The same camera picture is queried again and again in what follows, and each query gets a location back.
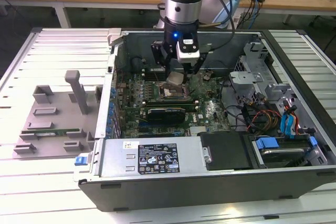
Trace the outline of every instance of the green circuit board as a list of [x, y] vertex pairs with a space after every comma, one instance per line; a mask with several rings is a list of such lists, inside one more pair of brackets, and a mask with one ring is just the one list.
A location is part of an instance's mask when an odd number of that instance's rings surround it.
[[[207, 78], [200, 72], [182, 86], [164, 81], [148, 82], [140, 74], [128, 75], [119, 84], [118, 103], [122, 138], [193, 136], [197, 132], [230, 129], [219, 103], [223, 78]], [[146, 120], [150, 109], [183, 108], [185, 120], [178, 125], [152, 125]]]

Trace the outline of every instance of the white paper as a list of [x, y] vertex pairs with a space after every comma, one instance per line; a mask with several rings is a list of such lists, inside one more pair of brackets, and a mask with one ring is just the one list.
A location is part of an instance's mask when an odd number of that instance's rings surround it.
[[137, 149], [139, 146], [139, 141], [124, 141], [122, 144], [123, 149]]

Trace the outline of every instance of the power supply label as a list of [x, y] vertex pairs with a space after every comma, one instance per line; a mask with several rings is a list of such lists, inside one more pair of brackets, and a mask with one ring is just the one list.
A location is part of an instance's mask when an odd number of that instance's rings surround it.
[[138, 148], [140, 174], [179, 173], [176, 144], [147, 144]]

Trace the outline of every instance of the screw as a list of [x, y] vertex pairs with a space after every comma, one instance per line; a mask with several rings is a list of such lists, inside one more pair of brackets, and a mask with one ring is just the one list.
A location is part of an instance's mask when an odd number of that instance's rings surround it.
[[208, 163], [211, 163], [211, 158], [210, 156], [206, 155], [204, 156], [204, 161], [208, 164]]

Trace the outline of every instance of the floor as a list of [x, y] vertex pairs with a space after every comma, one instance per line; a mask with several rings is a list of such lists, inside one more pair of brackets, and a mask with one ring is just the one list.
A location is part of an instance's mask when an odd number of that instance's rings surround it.
[[[19, 51], [28, 36], [31, 27], [60, 27], [58, 19], [49, 7], [19, 7], [15, 12], [7, 6], [8, 15], [0, 17], [0, 77]], [[146, 10], [125, 9], [87, 9], [69, 8], [69, 19], [73, 28], [81, 27], [124, 27], [124, 28], [150, 28], [159, 19], [159, 12]], [[314, 24], [309, 23], [314, 16], [293, 16], [289, 24], [284, 25], [284, 15], [260, 14], [253, 25], [253, 29], [303, 29], [322, 49], [336, 34], [336, 19], [332, 17], [320, 17]], [[336, 40], [326, 54], [336, 60]]]

